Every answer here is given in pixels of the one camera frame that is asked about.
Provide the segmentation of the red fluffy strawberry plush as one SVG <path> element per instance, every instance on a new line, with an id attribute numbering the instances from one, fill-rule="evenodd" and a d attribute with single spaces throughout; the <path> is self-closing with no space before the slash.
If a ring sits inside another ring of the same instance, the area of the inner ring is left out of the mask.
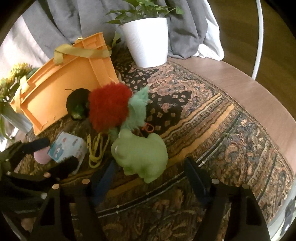
<path id="1" fill-rule="evenodd" d="M 124 83 L 112 82 L 89 93 L 89 121 L 113 142 L 121 130 L 133 132 L 145 126 L 149 101 L 148 86 L 133 92 Z"/>

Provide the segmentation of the black green round plush ball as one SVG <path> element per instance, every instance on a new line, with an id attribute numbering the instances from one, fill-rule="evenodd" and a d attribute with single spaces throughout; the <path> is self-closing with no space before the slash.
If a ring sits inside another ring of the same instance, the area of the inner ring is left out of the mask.
<path id="1" fill-rule="evenodd" d="M 74 121 L 85 120 L 89 116 L 88 96 L 90 94 L 90 90 L 79 88 L 71 91 L 72 92 L 69 94 L 66 101 L 67 112 Z"/>

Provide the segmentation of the blue white tissue pack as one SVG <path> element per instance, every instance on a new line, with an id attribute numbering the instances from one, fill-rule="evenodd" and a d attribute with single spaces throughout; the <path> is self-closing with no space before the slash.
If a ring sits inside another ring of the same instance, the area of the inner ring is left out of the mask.
<path id="1" fill-rule="evenodd" d="M 69 157 L 76 157 L 78 159 L 78 167 L 72 172 L 72 174 L 77 174 L 80 166 L 87 154 L 87 144 L 86 142 L 72 134 L 61 132 L 55 141 L 51 144 L 48 155 L 57 163 L 64 161 Z"/>

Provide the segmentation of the patterned oriental rug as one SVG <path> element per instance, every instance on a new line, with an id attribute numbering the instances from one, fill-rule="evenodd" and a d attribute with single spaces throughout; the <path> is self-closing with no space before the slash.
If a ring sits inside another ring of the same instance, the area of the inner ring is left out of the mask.
<path id="1" fill-rule="evenodd" d="M 295 187 L 295 120 L 264 87 L 210 60 L 169 60 L 143 69 L 123 53 L 114 61 L 133 90 L 149 86 L 147 122 L 168 151 L 164 173 L 149 184 L 118 168 L 96 207 L 108 240 L 207 240 L 205 206 L 187 178 L 184 160 L 194 160 L 210 178 L 241 188 L 255 201 L 225 198 L 215 240 L 274 240 L 284 235 L 285 210 Z"/>

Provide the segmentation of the potted green plant white pot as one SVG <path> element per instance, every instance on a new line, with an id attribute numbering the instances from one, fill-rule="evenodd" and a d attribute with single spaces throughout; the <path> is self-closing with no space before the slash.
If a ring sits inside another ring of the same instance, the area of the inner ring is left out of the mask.
<path id="1" fill-rule="evenodd" d="M 179 6 L 161 6 L 156 1 L 126 1 L 129 9 L 110 10 L 115 14 L 109 24 L 122 29 L 126 45 L 135 64 L 140 68 L 152 68 L 166 63 L 169 48 L 167 16 L 182 15 Z"/>

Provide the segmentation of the green frog plush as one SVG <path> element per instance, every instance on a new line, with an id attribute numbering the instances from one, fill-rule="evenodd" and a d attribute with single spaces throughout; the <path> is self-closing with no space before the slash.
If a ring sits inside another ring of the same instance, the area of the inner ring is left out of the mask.
<path id="1" fill-rule="evenodd" d="M 111 146 L 111 154 L 126 176 L 137 174 L 145 183 L 158 179 L 165 171 L 168 153 L 163 139 L 156 133 L 148 137 L 123 129 Z"/>

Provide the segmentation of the yellow strap keychain toy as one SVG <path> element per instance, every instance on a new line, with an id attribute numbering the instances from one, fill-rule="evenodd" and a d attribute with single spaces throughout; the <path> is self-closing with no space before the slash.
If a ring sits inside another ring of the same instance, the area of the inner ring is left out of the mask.
<path id="1" fill-rule="evenodd" d="M 154 132 L 154 126 L 150 123 L 145 123 L 140 129 L 134 130 L 132 133 L 140 137 L 147 137 L 148 134 Z M 87 136 L 87 149 L 89 152 L 88 165 L 95 169 L 101 165 L 104 154 L 111 143 L 110 133 L 100 132 L 97 136 L 91 139 L 91 135 Z"/>

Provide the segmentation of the orange plastic storage crate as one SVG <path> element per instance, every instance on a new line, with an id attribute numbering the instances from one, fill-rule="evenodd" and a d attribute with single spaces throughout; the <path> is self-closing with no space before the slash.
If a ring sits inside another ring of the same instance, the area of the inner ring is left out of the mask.
<path id="1" fill-rule="evenodd" d="M 35 135 L 67 115 L 70 90 L 66 89 L 92 91 L 119 82 L 110 56 L 102 33 L 56 48 L 54 57 L 29 78 L 29 88 L 21 94 L 21 110 Z"/>

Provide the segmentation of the beige sheer curtain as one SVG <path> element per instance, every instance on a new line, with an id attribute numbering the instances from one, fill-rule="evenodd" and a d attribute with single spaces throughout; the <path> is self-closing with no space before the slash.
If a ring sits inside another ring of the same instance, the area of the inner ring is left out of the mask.
<path id="1" fill-rule="evenodd" d="M 1 77 L 6 77 L 17 63 L 40 67 L 49 58 L 37 44 L 24 19 L 20 16 L 1 44 Z"/>

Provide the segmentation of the white floor lamp pole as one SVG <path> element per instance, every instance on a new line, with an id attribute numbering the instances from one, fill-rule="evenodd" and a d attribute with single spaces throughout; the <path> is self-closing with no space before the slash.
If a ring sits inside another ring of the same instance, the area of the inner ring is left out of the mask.
<path id="1" fill-rule="evenodd" d="M 251 78 L 256 80 L 260 62 L 262 58 L 262 50 L 263 50 L 263 40 L 264 40 L 264 19 L 263 19 L 263 10 L 260 0 L 255 0 L 256 8 L 257 8 L 257 15 L 258 15 L 258 41 L 257 41 L 257 50 L 256 50 L 256 57 L 255 63 L 252 71 Z"/>

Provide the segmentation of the sunflower bouquet in vase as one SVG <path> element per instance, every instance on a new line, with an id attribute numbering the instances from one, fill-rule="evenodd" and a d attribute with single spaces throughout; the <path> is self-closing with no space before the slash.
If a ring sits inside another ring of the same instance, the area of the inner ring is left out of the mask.
<path id="1" fill-rule="evenodd" d="M 8 134 L 6 121 L 24 133 L 29 133 L 33 128 L 20 104 L 21 94 L 29 88 L 27 81 L 38 69 L 28 63 L 18 63 L 12 67 L 7 77 L 1 78 L 1 137 L 7 140 L 14 141 L 15 138 Z"/>

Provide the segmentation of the pink oval sponge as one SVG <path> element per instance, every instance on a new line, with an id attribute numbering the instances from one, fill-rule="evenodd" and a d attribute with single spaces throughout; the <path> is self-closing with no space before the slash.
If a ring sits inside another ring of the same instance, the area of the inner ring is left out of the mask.
<path id="1" fill-rule="evenodd" d="M 51 161 L 51 157 L 48 155 L 49 149 L 50 147 L 48 146 L 38 151 L 35 151 L 33 154 L 35 161 L 41 165 L 46 165 L 49 161 Z"/>

